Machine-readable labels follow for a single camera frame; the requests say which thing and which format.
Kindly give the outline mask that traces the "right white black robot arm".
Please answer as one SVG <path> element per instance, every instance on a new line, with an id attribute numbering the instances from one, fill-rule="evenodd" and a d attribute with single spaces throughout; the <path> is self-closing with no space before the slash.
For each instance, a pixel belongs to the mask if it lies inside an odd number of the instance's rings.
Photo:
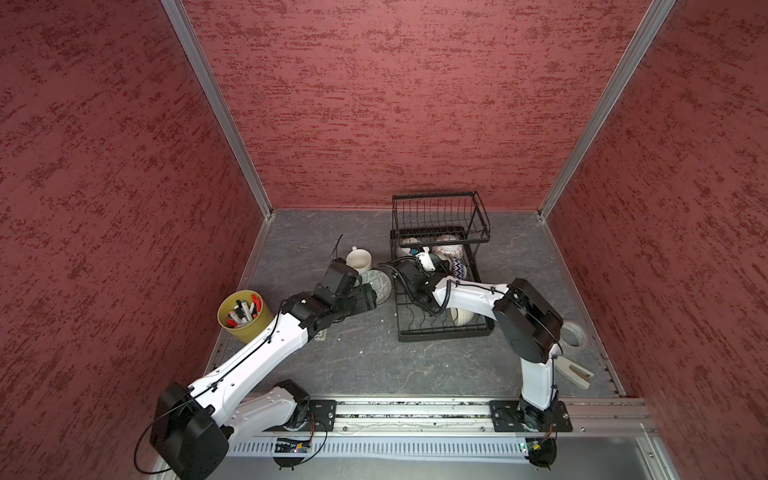
<path id="1" fill-rule="evenodd" d="M 555 359 L 561 355 L 564 323 L 557 310 L 525 279 L 509 284 L 460 280 L 441 268 L 428 270 L 413 257 L 383 263 L 412 303 L 433 315 L 448 309 L 466 310 L 496 323 L 520 358 L 522 387 L 520 421 L 541 430 L 553 421 L 558 400 Z"/>

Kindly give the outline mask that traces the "white bottom bowl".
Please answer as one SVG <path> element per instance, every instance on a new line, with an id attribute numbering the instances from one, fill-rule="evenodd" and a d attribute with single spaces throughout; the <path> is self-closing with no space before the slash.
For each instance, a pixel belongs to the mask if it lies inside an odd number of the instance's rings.
<path id="1" fill-rule="evenodd" d="M 477 322 L 477 315 L 466 309 L 451 308 L 449 317 L 456 328 L 469 327 Z"/>

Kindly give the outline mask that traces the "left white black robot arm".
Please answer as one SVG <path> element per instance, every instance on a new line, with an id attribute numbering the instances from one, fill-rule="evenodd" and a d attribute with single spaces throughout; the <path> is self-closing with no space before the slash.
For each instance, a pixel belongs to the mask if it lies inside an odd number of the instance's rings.
<path id="1" fill-rule="evenodd" d="M 292 421 L 304 393 L 276 386 L 255 400 L 247 395 L 283 360 L 337 321 L 371 311 L 369 284 L 334 298 L 318 287 L 284 300 L 256 339 L 220 367 L 188 386 L 171 383 L 159 395 L 152 422 L 141 436 L 179 479 L 205 479 L 235 441 Z"/>

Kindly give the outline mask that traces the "orange pattern bowl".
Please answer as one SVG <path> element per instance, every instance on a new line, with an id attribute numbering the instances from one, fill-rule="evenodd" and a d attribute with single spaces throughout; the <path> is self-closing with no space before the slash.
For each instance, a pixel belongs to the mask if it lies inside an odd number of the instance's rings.
<path id="1" fill-rule="evenodd" d="M 450 263 L 453 277 L 458 280 L 466 280 L 468 278 L 468 269 L 461 259 L 453 258 Z"/>

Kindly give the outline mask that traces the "pink striped bowl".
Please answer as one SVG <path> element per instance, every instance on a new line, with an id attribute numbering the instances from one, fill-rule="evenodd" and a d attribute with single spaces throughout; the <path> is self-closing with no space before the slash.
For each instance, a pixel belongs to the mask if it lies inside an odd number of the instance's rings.
<path id="1" fill-rule="evenodd" d="M 397 256 L 417 256 L 423 252 L 423 246 L 418 238 L 405 238 L 403 244 L 397 248 Z"/>

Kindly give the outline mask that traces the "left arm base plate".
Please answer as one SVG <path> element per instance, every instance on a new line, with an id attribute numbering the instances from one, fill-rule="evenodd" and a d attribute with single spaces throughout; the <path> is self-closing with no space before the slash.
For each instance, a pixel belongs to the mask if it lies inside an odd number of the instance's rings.
<path id="1" fill-rule="evenodd" d="M 300 405 L 299 430 L 310 432 L 319 428 L 320 432 L 334 430 L 338 402 L 336 400 L 310 399 Z"/>

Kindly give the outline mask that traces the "blue triangle pattern bowl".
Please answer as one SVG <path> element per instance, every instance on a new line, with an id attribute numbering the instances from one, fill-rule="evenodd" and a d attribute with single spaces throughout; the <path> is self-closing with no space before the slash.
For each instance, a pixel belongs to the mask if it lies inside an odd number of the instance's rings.
<path id="1" fill-rule="evenodd" d="M 455 235 L 444 234 L 436 238 L 432 252 L 442 259 L 461 260 L 464 257 L 464 247 Z"/>

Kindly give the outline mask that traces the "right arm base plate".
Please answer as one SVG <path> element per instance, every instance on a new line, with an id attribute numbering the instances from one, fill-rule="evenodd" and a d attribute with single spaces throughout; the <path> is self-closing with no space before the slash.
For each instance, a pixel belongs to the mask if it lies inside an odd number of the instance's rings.
<path id="1" fill-rule="evenodd" d="M 489 402 L 490 418 L 497 433 L 571 433 L 573 425 L 566 405 L 555 401 L 540 410 L 521 400 Z"/>

